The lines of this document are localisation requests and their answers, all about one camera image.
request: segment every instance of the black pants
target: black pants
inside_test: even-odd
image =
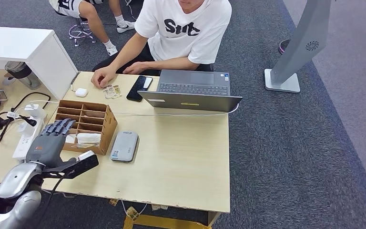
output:
[[[102,67],[106,67],[109,66],[110,63],[112,63],[114,61],[114,59],[116,59],[117,55],[119,53],[114,54],[113,56],[107,58],[106,60],[100,62],[99,64],[97,64],[92,71],[96,71],[99,68]],[[116,73],[117,74],[122,74],[122,72],[129,67],[131,64],[135,63],[135,62],[145,62],[145,61],[155,61],[151,55],[151,52],[149,50],[149,46],[148,43],[145,45],[144,49],[142,50],[142,52],[135,57],[132,61],[126,63],[123,67],[119,68]],[[212,64],[200,64],[196,71],[203,71],[203,72],[213,72],[214,68]],[[141,75],[152,75],[152,76],[159,76],[161,75],[161,70],[145,70],[142,73],[140,73]]]

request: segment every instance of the white sneaker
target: white sneaker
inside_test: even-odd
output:
[[[106,48],[106,50],[107,50],[107,54],[109,56],[113,56],[114,54],[118,53],[115,45],[113,45],[113,47],[111,47],[111,48]]]
[[[117,32],[119,32],[119,33],[123,33],[127,30],[132,30],[132,29],[135,29],[135,22],[125,21],[124,27],[120,27],[119,25],[117,25]]]

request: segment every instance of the cardboard box compartment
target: cardboard box compartment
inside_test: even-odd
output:
[[[71,118],[76,121],[72,125],[70,134],[95,133],[100,134],[101,137],[98,146],[76,148],[74,146],[78,143],[78,138],[75,138],[74,143],[65,143],[63,150],[80,153],[92,150],[96,154],[106,155],[117,127],[117,120],[108,105],[61,100],[55,120],[65,118]]]

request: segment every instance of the man's left hand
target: man's left hand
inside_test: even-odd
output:
[[[146,66],[145,62],[135,62],[131,64],[129,67],[127,67],[122,73],[130,75],[138,75],[147,69],[148,67]]]

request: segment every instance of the man's arm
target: man's arm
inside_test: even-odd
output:
[[[116,72],[119,68],[130,62],[132,59],[137,57],[145,47],[148,38],[141,36],[137,32],[132,36],[125,46],[121,49],[120,53],[109,65],[110,68]]]
[[[191,62],[187,57],[173,58],[165,61],[136,62],[124,70],[124,74],[140,74],[147,69],[196,70],[199,64]]]
[[[135,33],[109,66],[100,68],[94,72],[91,79],[92,84],[98,88],[105,87],[107,83],[115,77],[115,73],[119,68],[141,53],[147,41],[148,38]]]

